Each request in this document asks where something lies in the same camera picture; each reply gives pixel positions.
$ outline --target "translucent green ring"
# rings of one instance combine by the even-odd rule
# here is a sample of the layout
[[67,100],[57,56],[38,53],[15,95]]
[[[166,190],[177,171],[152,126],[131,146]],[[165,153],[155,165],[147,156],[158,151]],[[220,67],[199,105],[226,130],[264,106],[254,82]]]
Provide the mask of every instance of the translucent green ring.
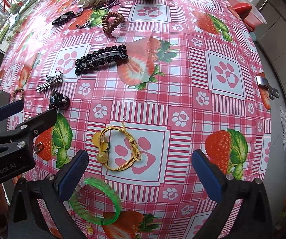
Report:
[[121,199],[119,195],[104,181],[91,177],[84,180],[84,183],[88,185],[92,185],[99,190],[103,191],[113,202],[115,206],[115,215],[112,218],[100,218],[91,215],[86,209],[80,206],[80,204],[77,201],[76,194],[73,194],[71,198],[69,199],[69,203],[71,204],[73,210],[76,214],[78,214],[80,217],[85,219],[86,221],[89,221],[90,223],[96,224],[96,225],[110,225],[114,223],[121,213]]

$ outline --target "yellow hair tie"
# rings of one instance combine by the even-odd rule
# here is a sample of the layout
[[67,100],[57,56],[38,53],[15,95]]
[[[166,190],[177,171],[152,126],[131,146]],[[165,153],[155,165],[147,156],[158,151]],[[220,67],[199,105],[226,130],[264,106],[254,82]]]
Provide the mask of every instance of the yellow hair tie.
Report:
[[[96,132],[92,137],[93,144],[99,148],[99,153],[96,156],[96,159],[99,163],[104,164],[107,169],[110,171],[123,171],[131,167],[135,161],[140,161],[142,159],[141,153],[138,148],[138,144],[136,143],[133,136],[128,133],[128,131],[125,128],[124,122],[122,122],[123,128],[119,127],[106,127],[104,128],[100,133]],[[131,146],[131,158],[124,164],[122,164],[120,167],[112,169],[107,165],[108,161],[108,143],[105,142],[104,134],[110,130],[118,130],[125,134],[126,138],[129,140],[130,146]]]

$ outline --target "pink checkered tablecloth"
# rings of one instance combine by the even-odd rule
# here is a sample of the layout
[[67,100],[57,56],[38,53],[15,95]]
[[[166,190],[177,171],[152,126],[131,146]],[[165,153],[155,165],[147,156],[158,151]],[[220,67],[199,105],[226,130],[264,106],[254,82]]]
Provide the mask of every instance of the pink checkered tablecloth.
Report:
[[[51,25],[61,13],[77,10],[75,0],[44,1],[24,20],[0,71],[2,90],[25,90],[24,110],[9,119],[9,128],[48,109],[51,91],[35,89],[46,74],[63,71],[64,81],[57,89],[71,104],[58,117],[71,137],[60,156],[62,146],[53,140],[51,159],[37,156],[35,169],[26,177],[43,179],[56,173],[64,161],[85,149],[89,165],[84,176],[108,183],[119,194],[123,209],[120,220],[107,227],[73,216],[88,237],[191,239],[215,207],[191,166],[196,149],[238,179],[264,178],[271,121],[256,84],[262,66],[246,27],[228,6],[227,0],[120,0],[110,11],[123,14],[125,23],[109,37],[100,25],[104,10],[88,9],[63,26]],[[86,19],[92,21],[91,27],[76,29]],[[76,59],[114,44],[127,45],[127,63],[75,75]],[[112,172],[97,162],[98,149],[91,139],[105,127],[121,127],[123,119],[138,142],[142,161]],[[47,132],[39,139],[51,142],[52,136]],[[235,137],[245,139],[243,153],[247,148],[243,162],[236,164],[229,158]],[[128,142],[117,131],[109,139],[109,166],[120,166],[130,157]],[[215,139],[225,143],[217,149],[227,154],[225,158],[213,158],[209,152]],[[113,212],[111,201],[96,189],[84,187],[78,198],[92,214]],[[240,204],[235,203],[221,235],[230,230]],[[55,227],[42,201],[40,205],[49,226]],[[156,218],[147,220],[142,214]],[[123,235],[113,235],[115,229]]]

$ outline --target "yellow bead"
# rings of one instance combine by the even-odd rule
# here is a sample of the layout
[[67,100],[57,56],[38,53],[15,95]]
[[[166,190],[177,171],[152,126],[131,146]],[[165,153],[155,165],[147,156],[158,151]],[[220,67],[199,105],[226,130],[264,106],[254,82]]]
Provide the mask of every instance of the yellow bead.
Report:
[[96,155],[96,159],[99,163],[105,164],[107,162],[108,156],[106,152],[101,152]]

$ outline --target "brown braided hair tie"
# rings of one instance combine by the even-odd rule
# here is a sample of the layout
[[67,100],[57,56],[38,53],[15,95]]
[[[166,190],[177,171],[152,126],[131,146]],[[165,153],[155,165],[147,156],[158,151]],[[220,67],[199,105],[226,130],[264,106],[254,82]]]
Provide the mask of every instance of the brown braided hair tie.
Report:
[[16,90],[13,91],[12,93],[12,101],[14,102],[16,99],[16,95],[17,93],[20,92],[21,93],[21,100],[24,100],[24,89],[23,88],[17,88]]
[[[108,19],[111,17],[115,17],[115,19],[110,25]],[[122,14],[118,12],[109,12],[102,18],[103,32],[107,35],[110,35],[112,31],[114,31],[122,22],[124,22],[124,16]]]

